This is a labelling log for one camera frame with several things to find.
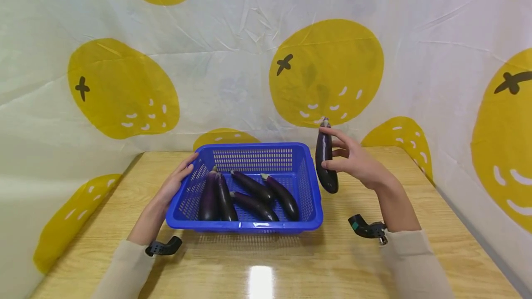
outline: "right hand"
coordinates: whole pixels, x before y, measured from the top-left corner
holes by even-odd
[[[320,127],[320,132],[338,138],[333,140],[332,146],[339,149],[333,150],[332,155],[339,158],[322,162],[321,166],[324,169],[348,173],[371,190],[388,186],[397,180],[384,165],[344,132],[327,127]]]

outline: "white backdrop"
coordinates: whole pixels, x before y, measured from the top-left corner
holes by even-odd
[[[2,298],[140,152],[314,146],[323,115],[403,146],[532,290],[530,0],[0,2]]]

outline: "sleeve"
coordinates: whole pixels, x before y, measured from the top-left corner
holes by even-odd
[[[402,299],[454,298],[440,262],[423,230],[388,232],[381,254]]]
[[[91,299],[137,299],[155,262],[147,246],[123,240]]]

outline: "black plastic bracket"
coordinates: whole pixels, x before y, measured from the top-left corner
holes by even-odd
[[[369,239],[378,238],[381,242],[381,245],[388,243],[388,239],[386,239],[386,235],[384,233],[384,230],[386,229],[385,223],[375,222],[368,225],[368,223],[364,221],[364,218],[360,214],[351,216],[347,221],[358,236]]]
[[[150,257],[152,257],[153,254],[158,256],[171,256],[172,254],[176,253],[179,247],[181,247],[182,243],[183,241],[176,236],[172,237],[167,244],[154,241],[146,249],[146,254],[148,254]]]

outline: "eggplant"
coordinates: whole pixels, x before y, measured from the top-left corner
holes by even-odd
[[[227,188],[225,177],[220,172],[216,174],[218,185],[218,206],[220,207],[220,219],[222,221],[238,221],[235,206],[232,204],[230,190]]]
[[[268,174],[261,174],[260,176],[264,181],[266,181],[266,186],[270,187],[273,193],[276,195],[277,200],[279,200],[279,204],[281,207],[283,207],[287,218],[290,219],[290,221],[299,221],[299,207],[297,206],[296,199],[293,197],[293,195],[286,189],[286,187],[281,185],[279,181],[275,180],[272,176]]]
[[[331,127],[329,118],[324,118],[321,127]],[[329,134],[318,133],[318,142],[316,142],[316,173],[320,180],[321,186],[331,194],[338,192],[338,174],[333,170],[326,170],[321,167],[321,163],[333,159],[333,138]]]
[[[252,196],[268,205],[273,203],[275,196],[269,187],[266,187],[239,171],[231,171],[231,176]]]
[[[218,208],[216,167],[207,173],[207,180],[199,199],[198,219],[200,221],[217,221],[220,219]]]
[[[232,191],[230,193],[233,201],[252,214],[258,216],[261,221],[278,222],[279,217],[273,210],[258,198],[250,197],[249,195]]]

